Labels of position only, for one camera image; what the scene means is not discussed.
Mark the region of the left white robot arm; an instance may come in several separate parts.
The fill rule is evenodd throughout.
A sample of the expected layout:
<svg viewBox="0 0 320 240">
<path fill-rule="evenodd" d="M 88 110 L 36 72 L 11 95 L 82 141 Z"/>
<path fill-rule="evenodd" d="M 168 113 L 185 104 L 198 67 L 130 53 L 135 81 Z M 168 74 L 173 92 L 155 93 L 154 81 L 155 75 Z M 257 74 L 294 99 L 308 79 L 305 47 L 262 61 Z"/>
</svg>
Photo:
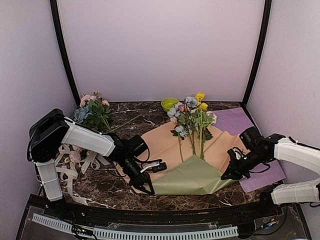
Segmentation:
<svg viewBox="0 0 320 240">
<path fill-rule="evenodd" d="M 150 175 L 138 166 L 137 157 L 148 149 L 141 136 L 121 139 L 114 133 L 101 133 L 81 126 L 64 116 L 55 108 L 29 130 L 27 160 L 35 163 L 47 199 L 52 202 L 51 210 L 60 218 L 71 213 L 65 203 L 58 180 L 54 158 L 62 144 L 73 145 L 92 151 L 116 162 L 125 175 L 129 185 L 135 189 L 154 195 Z"/>
</svg>

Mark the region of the white and red flower stem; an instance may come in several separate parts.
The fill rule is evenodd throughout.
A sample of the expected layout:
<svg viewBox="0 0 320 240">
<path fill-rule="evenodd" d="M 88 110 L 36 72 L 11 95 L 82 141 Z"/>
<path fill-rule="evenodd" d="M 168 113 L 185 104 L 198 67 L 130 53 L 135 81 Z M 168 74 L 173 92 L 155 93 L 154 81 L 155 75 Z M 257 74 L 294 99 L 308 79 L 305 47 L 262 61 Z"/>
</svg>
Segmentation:
<svg viewBox="0 0 320 240">
<path fill-rule="evenodd" d="M 209 127 L 217 122 L 217 115 L 213 111 L 200 111 L 199 122 L 199 139 L 200 139 L 200 158 L 205 160 L 204 144 L 206 141 L 211 140 L 213 135 L 209 131 Z"/>
</svg>

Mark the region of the peach and green wrapping paper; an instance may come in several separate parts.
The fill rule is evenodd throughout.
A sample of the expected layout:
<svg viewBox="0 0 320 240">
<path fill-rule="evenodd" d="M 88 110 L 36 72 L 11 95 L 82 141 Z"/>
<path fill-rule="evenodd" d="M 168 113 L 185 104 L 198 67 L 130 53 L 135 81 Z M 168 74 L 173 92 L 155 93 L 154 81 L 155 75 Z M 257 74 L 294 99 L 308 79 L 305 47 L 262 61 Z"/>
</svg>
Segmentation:
<svg viewBox="0 0 320 240">
<path fill-rule="evenodd" d="M 188 138 L 179 140 L 173 136 L 174 126 L 168 122 L 141 136 L 149 151 L 138 159 L 161 159 L 167 165 L 166 170 L 149 173 L 156 195 L 207 195 L 234 183 L 232 179 L 222 180 L 221 176 L 229 165 L 228 150 L 237 147 L 247 151 L 239 134 L 231 135 L 210 126 L 213 138 L 204 143 L 204 159 L 200 159 L 192 154 Z"/>
</svg>

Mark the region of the blue fake flower stem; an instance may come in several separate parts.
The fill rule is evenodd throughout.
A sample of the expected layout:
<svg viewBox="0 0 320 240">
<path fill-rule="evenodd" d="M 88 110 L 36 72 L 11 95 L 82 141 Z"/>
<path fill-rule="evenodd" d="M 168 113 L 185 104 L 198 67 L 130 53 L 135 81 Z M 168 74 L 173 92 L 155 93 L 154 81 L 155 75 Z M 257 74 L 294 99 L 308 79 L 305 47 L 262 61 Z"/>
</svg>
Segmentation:
<svg viewBox="0 0 320 240">
<path fill-rule="evenodd" d="M 167 116 L 170 118 L 170 121 L 175 124 L 175 127 L 184 127 L 186 132 L 184 139 L 189 140 L 192 155 L 196 155 L 196 133 L 199 130 L 195 115 L 196 105 L 196 99 L 187 96 L 183 102 L 179 101 L 167 112 Z"/>
</svg>

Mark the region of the yellow fake flower stem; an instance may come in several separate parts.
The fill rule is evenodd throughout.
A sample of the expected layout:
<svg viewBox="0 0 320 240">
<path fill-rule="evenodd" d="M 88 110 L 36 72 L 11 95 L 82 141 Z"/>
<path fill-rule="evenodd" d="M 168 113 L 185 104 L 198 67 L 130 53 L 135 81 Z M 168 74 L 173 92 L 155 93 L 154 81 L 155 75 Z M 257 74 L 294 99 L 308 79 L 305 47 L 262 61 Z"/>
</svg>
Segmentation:
<svg viewBox="0 0 320 240">
<path fill-rule="evenodd" d="M 207 115 L 208 105 L 203 102 L 206 94 L 204 92 L 197 92 L 194 96 L 196 103 L 196 123 L 198 124 L 198 137 L 199 137 L 199 149 L 200 149 L 200 159 L 205 160 L 204 155 L 204 144 L 206 141 L 206 129 L 211 125 L 211 119 Z"/>
</svg>

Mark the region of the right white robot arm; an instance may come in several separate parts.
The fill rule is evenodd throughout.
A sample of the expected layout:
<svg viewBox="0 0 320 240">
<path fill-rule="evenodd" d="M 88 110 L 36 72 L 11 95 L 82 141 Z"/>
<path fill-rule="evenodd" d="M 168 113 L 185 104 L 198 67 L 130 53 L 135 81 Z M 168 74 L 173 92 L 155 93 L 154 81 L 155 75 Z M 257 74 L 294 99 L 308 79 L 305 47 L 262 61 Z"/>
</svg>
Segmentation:
<svg viewBox="0 0 320 240">
<path fill-rule="evenodd" d="M 221 180 L 249 179 L 259 164 L 270 168 L 269 163 L 275 160 L 286 161 L 316 174 L 320 173 L 320 149 L 274 133 L 263 137 L 259 130 L 252 126 L 239 135 L 242 143 L 249 150 L 244 154 L 237 147 L 227 151 L 229 164 L 220 177 Z M 275 205 L 291 203 L 309 203 L 312 208 L 320 206 L 320 180 L 310 180 L 293 184 L 281 184 L 255 205 L 255 213 L 266 217 L 274 210 Z"/>
</svg>

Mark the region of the small blue flower stem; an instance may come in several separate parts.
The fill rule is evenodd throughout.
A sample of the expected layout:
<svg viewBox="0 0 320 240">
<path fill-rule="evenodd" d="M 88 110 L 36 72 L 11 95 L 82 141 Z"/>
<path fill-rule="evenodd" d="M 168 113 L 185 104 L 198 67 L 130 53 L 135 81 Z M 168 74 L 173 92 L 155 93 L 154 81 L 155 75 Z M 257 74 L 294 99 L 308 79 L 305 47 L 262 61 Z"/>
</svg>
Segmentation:
<svg viewBox="0 0 320 240">
<path fill-rule="evenodd" d="M 178 148 L 181 162 L 184 162 L 183 150 L 182 150 L 182 141 L 185 139 L 186 131 L 183 126 L 176 125 L 173 130 L 170 131 L 174 137 L 178 138 Z"/>
</svg>

